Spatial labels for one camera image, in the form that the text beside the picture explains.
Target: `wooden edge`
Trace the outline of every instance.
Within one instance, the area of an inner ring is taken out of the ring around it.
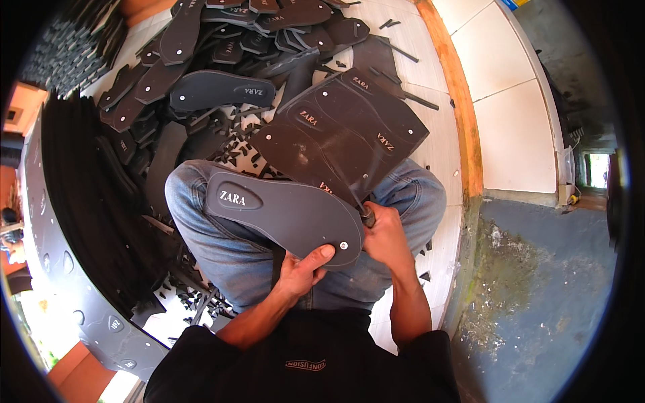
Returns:
[[[437,50],[448,85],[448,93],[455,102],[455,120],[461,155],[461,183],[464,199],[482,195],[484,175],[479,129],[475,107],[470,97],[466,75],[452,38],[431,0],[414,0],[421,18],[426,23],[432,43]]]
[[[151,5],[146,7],[140,8],[134,12],[124,9],[122,7],[121,13],[126,19],[126,24],[128,25],[128,28],[131,28],[136,24],[140,23],[141,21],[157,13],[160,13],[163,10],[169,9],[174,4],[175,4],[175,0],[159,0],[158,2],[152,3]]]

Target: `black insole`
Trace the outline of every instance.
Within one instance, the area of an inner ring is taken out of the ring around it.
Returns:
[[[113,128],[103,125],[103,133],[110,139],[112,149],[114,149],[121,164],[127,165],[137,151],[137,145],[134,143],[130,132],[125,130],[122,133],[118,133]]]
[[[427,135],[403,101],[352,68],[282,106],[249,143],[289,178],[355,206]]]
[[[159,127],[159,121],[152,116],[146,121],[134,122],[130,127],[130,134],[135,142],[141,144],[156,131],[157,127]]]
[[[220,10],[218,8],[205,8],[202,10],[201,22],[203,23],[229,23],[233,25],[251,25],[257,19],[257,14],[240,6]]]
[[[255,27],[260,32],[270,33],[291,26],[320,24],[332,14],[328,5],[320,0],[307,0],[282,8],[277,13],[258,18]]]
[[[146,178],[146,198],[155,215],[163,217],[170,212],[164,192],[166,179],[175,169],[177,156],[186,138],[186,128],[177,122],[168,123],[161,132],[159,146]]]
[[[381,38],[390,43],[388,38]],[[397,76],[397,67],[394,64],[394,55],[392,54],[391,48],[383,46],[383,44],[376,39],[375,35],[368,35],[365,41],[353,46],[353,52],[353,67],[362,71],[372,81],[377,83],[390,94],[394,95],[396,98],[405,99],[403,89],[401,89],[401,84],[393,82],[383,74],[386,73],[392,77]],[[377,70],[380,74],[374,74],[370,67]]]
[[[354,266],[364,239],[355,208],[313,186],[258,179],[220,166],[212,169],[207,214],[255,228],[301,259],[331,244],[336,253],[326,269]]]
[[[143,104],[163,99],[187,68],[188,63],[165,66],[163,60],[159,60],[141,77],[139,84],[133,89],[136,98]]]
[[[184,63],[193,55],[199,37],[201,9],[206,0],[184,1],[159,39],[159,57],[166,66]]]
[[[101,95],[98,107],[107,109],[116,105],[139,82],[139,79],[147,70],[148,68],[142,63],[125,72],[123,69],[120,70],[119,79],[114,82],[109,90]]]
[[[170,94],[170,105],[178,110],[211,109],[230,103],[269,106],[275,87],[269,80],[242,77],[217,70],[186,74]]]
[[[321,25],[314,25],[309,34],[293,33],[293,36],[306,49],[317,47],[320,52],[329,52],[334,48],[332,38]]]
[[[370,27],[358,18],[346,18],[324,28],[336,45],[351,46],[363,42],[370,34]]]
[[[216,47],[211,60],[214,63],[237,64],[244,56],[244,50],[240,47],[240,37],[225,39]]]
[[[231,8],[240,6],[244,0],[206,0],[208,8]]]
[[[134,153],[134,157],[128,166],[138,175],[142,175],[146,171],[146,168],[150,166],[151,160],[152,155],[150,150],[147,148],[140,148]]]
[[[248,8],[258,14],[275,14],[280,10],[275,0],[249,0]]]
[[[242,37],[240,47],[255,55],[262,55],[269,50],[272,42],[271,38],[267,38],[258,32],[249,31]]]

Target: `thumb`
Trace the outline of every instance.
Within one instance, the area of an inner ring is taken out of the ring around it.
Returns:
[[[323,264],[330,261],[334,253],[336,253],[336,249],[333,247],[333,245],[322,245],[314,249],[310,254],[307,255],[307,257],[301,260],[298,263],[298,267],[310,271],[316,270]]]

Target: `concrete wall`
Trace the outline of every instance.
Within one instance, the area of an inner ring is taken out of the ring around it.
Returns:
[[[452,340],[462,401],[552,401],[599,327],[616,255],[604,211],[481,206],[475,276]]]
[[[559,0],[531,0],[513,12],[568,102],[567,119],[584,128],[581,150],[616,148],[610,98],[585,38]]]

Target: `jeans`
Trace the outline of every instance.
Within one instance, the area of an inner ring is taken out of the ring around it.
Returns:
[[[208,280],[235,311],[242,312],[271,291],[272,244],[258,231],[204,212],[206,183],[214,164],[194,160],[178,166],[166,180],[166,201],[179,233]],[[414,255],[432,238],[446,209],[443,185],[410,159],[389,174],[373,195],[377,204],[399,211]],[[371,311],[391,285],[390,270],[362,251],[354,267],[329,271],[296,308]]]

